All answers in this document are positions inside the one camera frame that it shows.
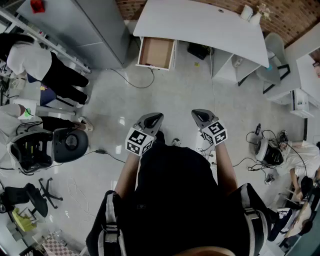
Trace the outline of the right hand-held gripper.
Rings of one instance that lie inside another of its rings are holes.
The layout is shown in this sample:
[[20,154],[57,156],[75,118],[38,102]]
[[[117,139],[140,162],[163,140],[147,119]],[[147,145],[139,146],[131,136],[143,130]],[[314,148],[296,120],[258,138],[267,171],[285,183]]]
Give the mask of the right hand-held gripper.
[[227,129],[212,111],[198,108],[191,115],[197,126],[203,128],[200,132],[210,144],[217,146],[228,139]]

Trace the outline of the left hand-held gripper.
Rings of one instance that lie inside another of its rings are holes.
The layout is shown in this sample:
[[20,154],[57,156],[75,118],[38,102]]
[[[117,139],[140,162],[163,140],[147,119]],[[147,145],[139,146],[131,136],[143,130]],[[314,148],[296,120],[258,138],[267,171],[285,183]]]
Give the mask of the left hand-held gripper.
[[163,120],[164,114],[161,112],[152,112],[141,116],[126,136],[125,149],[141,157],[152,147]]

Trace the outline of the white wooden drawer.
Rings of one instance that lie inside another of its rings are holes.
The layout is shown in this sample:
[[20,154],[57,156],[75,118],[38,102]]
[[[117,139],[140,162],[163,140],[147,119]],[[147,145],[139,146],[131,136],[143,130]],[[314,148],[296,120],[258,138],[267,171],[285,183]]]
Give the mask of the white wooden drawer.
[[140,40],[136,66],[163,71],[175,68],[177,40],[157,37],[140,37]]

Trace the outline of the person's left forearm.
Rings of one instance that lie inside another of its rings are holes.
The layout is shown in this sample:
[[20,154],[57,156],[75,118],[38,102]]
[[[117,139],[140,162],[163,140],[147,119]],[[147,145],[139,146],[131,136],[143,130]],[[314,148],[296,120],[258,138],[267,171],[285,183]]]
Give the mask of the person's left forearm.
[[135,191],[139,165],[140,157],[129,153],[114,189],[122,199]]

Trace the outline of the person's right forearm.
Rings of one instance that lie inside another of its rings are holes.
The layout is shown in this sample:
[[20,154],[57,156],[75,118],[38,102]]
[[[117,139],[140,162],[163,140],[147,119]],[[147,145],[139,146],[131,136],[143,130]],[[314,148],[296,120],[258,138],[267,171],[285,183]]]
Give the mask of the person's right forearm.
[[227,147],[224,142],[215,146],[218,187],[225,196],[238,188],[238,182]]

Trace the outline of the white under-desk shelf unit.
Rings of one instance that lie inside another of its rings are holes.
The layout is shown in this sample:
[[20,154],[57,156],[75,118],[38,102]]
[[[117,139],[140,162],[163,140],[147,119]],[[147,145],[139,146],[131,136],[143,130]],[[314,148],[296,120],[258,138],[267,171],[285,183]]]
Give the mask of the white under-desk shelf unit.
[[233,53],[215,49],[212,76],[214,81],[241,84],[261,65]]

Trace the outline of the black box under desk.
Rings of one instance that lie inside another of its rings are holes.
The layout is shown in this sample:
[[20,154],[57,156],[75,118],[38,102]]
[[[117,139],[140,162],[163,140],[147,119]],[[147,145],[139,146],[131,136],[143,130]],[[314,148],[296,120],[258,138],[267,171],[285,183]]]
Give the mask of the black box under desk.
[[208,46],[190,42],[187,52],[199,58],[200,60],[204,60],[206,56],[210,54],[211,50]]

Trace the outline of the white and black floor device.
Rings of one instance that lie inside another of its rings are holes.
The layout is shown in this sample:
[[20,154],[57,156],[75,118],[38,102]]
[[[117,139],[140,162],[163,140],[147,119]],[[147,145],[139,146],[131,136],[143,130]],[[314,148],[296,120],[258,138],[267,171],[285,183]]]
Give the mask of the white and black floor device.
[[255,149],[255,158],[264,165],[275,167],[284,162],[281,150],[274,147],[268,139],[262,138]]

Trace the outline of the person's black shirt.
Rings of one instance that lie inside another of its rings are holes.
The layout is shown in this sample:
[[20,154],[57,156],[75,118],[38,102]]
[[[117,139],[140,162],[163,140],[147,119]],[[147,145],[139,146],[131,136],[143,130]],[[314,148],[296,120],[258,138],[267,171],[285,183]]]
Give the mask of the person's black shirt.
[[105,193],[86,246],[90,256],[258,256],[270,232],[251,184],[225,196],[203,156],[155,143],[140,157],[134,192]]

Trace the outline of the white curved desk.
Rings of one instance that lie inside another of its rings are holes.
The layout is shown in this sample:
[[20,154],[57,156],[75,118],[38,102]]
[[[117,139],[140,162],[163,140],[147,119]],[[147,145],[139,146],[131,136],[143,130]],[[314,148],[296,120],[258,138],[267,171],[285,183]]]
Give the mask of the white curved desk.
[[235,12],[206,3],[147,0],[133,35],[205,45],[269,66],[260,26],[250,24]]

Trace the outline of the grey chair black legs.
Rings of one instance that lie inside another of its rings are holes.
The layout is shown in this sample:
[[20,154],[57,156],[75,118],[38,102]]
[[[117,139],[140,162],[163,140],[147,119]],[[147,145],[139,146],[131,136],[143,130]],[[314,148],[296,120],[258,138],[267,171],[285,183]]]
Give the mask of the grey chair black legs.
[[265,46],[269,66],[260,66],[255,70],[257,77],[263,81],[263,94],[266,94],[275,86],[280,86],[282,80],[290,74],[290,66],[285,55],[283,39],[274,32],[269,33],[265,39]]

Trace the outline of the white box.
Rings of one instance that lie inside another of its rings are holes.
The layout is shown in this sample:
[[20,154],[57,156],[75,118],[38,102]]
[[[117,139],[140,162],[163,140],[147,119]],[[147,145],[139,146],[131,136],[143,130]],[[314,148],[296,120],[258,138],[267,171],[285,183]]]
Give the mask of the white box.
[[308,95],[301,89],[297,88],[290,92],[291,110],[290,113],[300,118],[314,118],[314,115],[309,111]]

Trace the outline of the white side desk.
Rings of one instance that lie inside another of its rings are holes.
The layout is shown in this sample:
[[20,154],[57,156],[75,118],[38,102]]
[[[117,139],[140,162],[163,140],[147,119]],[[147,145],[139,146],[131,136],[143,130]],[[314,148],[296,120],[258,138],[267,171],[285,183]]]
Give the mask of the white side desk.
[[278,102],[291,91],[301,89],[314,105],[320,104],[320,78],[310,56],[317,49],[320,49],[320,22],[285,49],[290,74],[265,93],[267,100]]

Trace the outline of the grey metal cabinet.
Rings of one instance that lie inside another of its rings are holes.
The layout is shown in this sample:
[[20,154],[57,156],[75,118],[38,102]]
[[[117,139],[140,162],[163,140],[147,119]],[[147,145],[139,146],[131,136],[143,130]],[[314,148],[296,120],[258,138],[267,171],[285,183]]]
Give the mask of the grey metal cabinet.
[[92,69],[121,69],[130,33],[116,0],[43,0],[44,12],[33,13],[30,0],[17,12],[71,50]]

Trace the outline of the dried flowers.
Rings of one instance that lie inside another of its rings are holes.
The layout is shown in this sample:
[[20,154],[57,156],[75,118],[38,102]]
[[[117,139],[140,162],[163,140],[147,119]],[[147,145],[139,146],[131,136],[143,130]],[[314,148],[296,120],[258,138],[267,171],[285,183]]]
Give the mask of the dried flowers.
[[257,11],[265,19],[267,19],[269,21],[271,20],[271,18],[270,18],[271,11],[270,11],[270,9],[267,7],[267,5],[265,3],[259,3],[257,5]]

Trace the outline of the white metal shelf rack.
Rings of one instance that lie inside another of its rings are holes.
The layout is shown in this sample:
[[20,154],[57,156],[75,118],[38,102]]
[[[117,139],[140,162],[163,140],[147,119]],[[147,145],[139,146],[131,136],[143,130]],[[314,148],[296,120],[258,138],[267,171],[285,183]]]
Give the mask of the white metal shelf rack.
[[11,32],[12,29],[14,29],[15,27],[18,27],[22,29],[25,34],[32,36],[34,39],[37,39],[39,42],[46,45],[49,49],[58,53],[58,55],[63,56],[65,59],[68,59],[70,62],[74,63],[74,65],[79,70],[81,70],[82,73],[90,74],[92,72],[83,61],[81,61],[75,55],[70,55],[66,48],[63,48],[58,43],[54,44],[50,40],[46,39],[44,35],[39,34],[34,29],[29,27],[27,24],[19,20],[18,17],[15,17],[13,14],[10,14],[8,11],[6,11],[2,7],[0,7],[0,17],[6,19],[11,23],[11,25],[5,31]]

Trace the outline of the black office chair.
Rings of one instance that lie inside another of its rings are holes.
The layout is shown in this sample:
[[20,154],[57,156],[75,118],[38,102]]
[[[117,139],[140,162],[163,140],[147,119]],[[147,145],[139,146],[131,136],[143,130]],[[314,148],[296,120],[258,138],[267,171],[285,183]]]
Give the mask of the black office chair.
[[33,184],[27,183],[24,187],[11,187],[6,186],[3,190],[0,191],[0,213],[8,213],[14,210],[15,205],[26,204],[31,202],[34,209],[29,211],[30,214],[34,217],[34,213],[38,212],[42,217],[48,215],[48,204],[49,202],[54,209],[57,209],[58,206],[54,205],[52,199],[63,201],[62,197],[56,197],[49,192],[50,182],[53,180],[50,177],[46,186],[42,184],[43,179],[40,178],[39,184],[40,189],[36,188]]

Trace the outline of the checkered cloth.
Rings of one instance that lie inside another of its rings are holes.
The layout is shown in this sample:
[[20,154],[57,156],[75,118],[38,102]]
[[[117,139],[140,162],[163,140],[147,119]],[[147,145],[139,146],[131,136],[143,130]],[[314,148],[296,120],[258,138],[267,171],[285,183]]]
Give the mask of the checkered cloth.
[[52,235],[48,235],[41,244],[47,256],[77,256],[72,250],[57,241]]

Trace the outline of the red object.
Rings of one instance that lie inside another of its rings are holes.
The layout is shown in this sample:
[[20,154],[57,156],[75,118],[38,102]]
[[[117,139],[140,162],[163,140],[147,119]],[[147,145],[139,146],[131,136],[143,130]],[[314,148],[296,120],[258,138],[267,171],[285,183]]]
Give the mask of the red object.
[[45,12],[45,4],[43,0],[30,0],[30,6],[34,14]]

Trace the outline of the yellow-green object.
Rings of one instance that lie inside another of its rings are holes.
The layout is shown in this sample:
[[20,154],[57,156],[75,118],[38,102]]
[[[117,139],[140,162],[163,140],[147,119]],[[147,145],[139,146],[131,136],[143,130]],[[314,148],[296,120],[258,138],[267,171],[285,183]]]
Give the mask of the yellow-green object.
[[29,232],[37,227],[36,223],[28,215],[20,213],[20,209],[17,207],[12,211],[12,216],[17,226],[24,232]]

